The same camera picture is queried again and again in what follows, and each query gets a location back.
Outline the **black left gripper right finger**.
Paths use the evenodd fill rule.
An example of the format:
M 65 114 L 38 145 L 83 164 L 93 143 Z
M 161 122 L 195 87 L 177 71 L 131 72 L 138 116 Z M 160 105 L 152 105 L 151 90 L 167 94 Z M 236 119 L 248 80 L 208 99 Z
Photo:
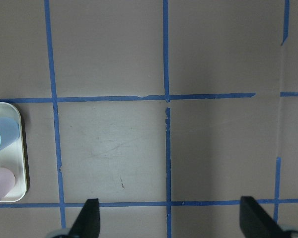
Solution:
M 245 238 L 285 238 L 284 231 L 251 196 L 240 198 L 240 229 Z

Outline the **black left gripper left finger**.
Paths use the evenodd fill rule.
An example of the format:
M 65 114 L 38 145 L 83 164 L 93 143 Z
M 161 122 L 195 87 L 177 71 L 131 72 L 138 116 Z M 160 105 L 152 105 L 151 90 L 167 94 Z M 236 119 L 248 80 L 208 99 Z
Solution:
M 69 231 L 70 238 L 98 238 L 100 234 L 99 200 L 86 200 Z

